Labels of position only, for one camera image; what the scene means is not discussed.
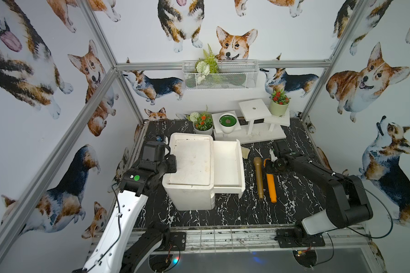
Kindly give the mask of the orange toy microphone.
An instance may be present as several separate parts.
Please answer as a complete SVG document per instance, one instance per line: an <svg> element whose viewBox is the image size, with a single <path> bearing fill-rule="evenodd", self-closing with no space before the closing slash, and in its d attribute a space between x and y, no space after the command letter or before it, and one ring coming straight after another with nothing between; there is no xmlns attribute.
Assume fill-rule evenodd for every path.
<svg viewBox="0 0 410 273"><path fill-rule="evenodd" d="M276 193L276 187L274 183L274 176L276 174L276 170L273 166L273 162L271 161L271 159L265 159L263 162L263 165L264 165L264 169L266 173L269 198L272 203L277 203L277 193Z"/></svg>

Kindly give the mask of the gold toy microphone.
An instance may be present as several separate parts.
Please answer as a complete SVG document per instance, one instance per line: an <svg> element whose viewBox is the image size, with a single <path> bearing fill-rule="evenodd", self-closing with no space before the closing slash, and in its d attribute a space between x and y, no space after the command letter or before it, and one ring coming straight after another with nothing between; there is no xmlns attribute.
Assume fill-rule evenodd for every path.
<svg viewBox="0 0 410 273"><path fill-rule="evenodd" d="M263 186L263 173L262 173L262 161L260 157L254 158L254 168L256 174L257 194L260 200L264 200L264 186Z"/></svg>

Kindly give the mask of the white plastic drawer cabinet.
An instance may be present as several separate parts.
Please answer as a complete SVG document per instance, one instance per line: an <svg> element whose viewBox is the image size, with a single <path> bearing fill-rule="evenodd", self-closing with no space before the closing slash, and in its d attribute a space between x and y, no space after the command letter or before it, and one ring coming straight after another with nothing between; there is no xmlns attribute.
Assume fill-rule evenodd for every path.
<svg viewBox="0 0 410 273"><path fill-rule="evenodd" d="M210 135L173 133L169 146L177 171L166 174L162 185L179 211L212 210L214 192L214 140Z"/></svg>

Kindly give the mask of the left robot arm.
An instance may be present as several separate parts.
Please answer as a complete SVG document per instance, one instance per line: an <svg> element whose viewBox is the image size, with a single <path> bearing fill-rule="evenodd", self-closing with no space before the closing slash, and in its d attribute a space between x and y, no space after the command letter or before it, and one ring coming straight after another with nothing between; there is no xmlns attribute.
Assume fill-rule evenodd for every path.
<svg viewBox="0 0 410 273"><path fill-rule="evenodd" d="M154 223L136 243L127 247L138 215L149 196L161 185L164 175L176 171L176 157L171 154L167 143L144 143L141 157L125 171L115 191L116 207L96 250L78 272L135 273L153 251L168 242L168 226Z"/></svg>

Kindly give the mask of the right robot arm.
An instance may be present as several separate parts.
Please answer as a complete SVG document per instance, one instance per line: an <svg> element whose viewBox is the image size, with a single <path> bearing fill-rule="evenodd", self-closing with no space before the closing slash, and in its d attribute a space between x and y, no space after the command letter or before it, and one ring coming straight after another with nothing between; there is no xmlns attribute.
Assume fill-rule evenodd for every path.
<svg viewBox="0 0 410 273"><path fill-rule="evenodd" d="M325 209L296 222L295 233L301 237L318 235L360 224L373 218L369 198L362 181L356 176L344 176L293 152L284 141L272 143L278 171L294 171L319 187L325 196Z"/></svg>

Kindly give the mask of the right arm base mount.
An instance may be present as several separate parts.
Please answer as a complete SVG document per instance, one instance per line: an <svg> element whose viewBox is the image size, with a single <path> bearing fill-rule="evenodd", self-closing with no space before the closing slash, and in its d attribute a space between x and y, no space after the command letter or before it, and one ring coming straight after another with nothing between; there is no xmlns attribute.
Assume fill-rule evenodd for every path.
<svg viewBox="0 0 410 273"><path fill-rule="evenodd" d="M307 235L300 227L277 229L274 240L283 249L324 247L326 245L322 235Z"/></svg>

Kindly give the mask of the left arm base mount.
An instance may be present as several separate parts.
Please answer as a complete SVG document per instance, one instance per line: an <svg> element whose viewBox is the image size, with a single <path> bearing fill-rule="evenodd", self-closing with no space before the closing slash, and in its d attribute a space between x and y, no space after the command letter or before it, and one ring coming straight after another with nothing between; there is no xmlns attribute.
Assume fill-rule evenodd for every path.
<svg viewBox="0 0 410 273"><path fill-rule="evenodd" d="M168 252L170 251L185 251L187 242L186 232L173 232L170 233L168 238L164 238L162 244L155 252Z"/></svg>

